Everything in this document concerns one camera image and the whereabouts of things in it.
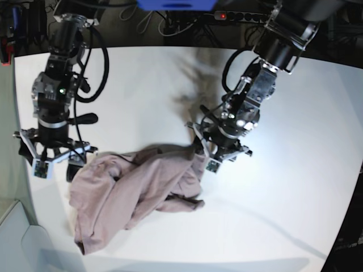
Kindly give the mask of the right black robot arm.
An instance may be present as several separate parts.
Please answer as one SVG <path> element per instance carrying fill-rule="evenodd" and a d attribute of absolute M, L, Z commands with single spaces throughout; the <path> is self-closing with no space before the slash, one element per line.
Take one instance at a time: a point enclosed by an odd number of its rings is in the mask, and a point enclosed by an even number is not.
<path fill-rule="evenodd" d="M 31 91 L 33 116 L 37 127 L 21 129 L 13 133 L 20 140 L 19 155 L 31 166 L 31 174 L 42 179 L 51 179 L 56 163 L 67 161 L 66 180 L 72 182 L 75 174 L 87 163 L 87 154 L 97 152 L 90 143 L 69 137 L 69 127 L 91 125 L 98 121 L 95 113 L 83 115 L 70 114 L 70 107 L 76 102 L 95 101 L 107 82 L 109 56 L 102 47 L 104 56 L 104 74 L 96 93 L 87 99 L 81 99 L 78 91 L 90 92 L 90 85 L 85 77 L 86 62 L 82 57 L 90 44 L 85 44 L 81 31 L 88 28 L 93 37 L 102 40 L 94 28 L 95 19 L 84 15 L 65 13 L 56 17 L 60 28 L 50 41 L 50 56 L 45 70 L 34 80 Z"/>

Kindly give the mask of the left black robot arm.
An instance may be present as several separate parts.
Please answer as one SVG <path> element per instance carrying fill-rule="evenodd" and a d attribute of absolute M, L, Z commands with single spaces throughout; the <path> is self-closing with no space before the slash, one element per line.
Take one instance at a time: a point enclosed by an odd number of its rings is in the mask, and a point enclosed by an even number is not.
<path fill-rule="evenodd" d="M 238 154 L 252 155 L 240 138 L 257 127 L 260 107 L 275 91 L 279 71 L 291 74 L 301 54 L 318 32 L 322 21 L 345 1 L 277 1 L 252 51 L 257 57 L 247 66 L 236 87 L 226 85 L 226 77 L 237 50 L 222 74 L 225 95 L 214 109 L 201 106 L 204 116 L 193 124 L 196 154 L 218 162 Z"/>

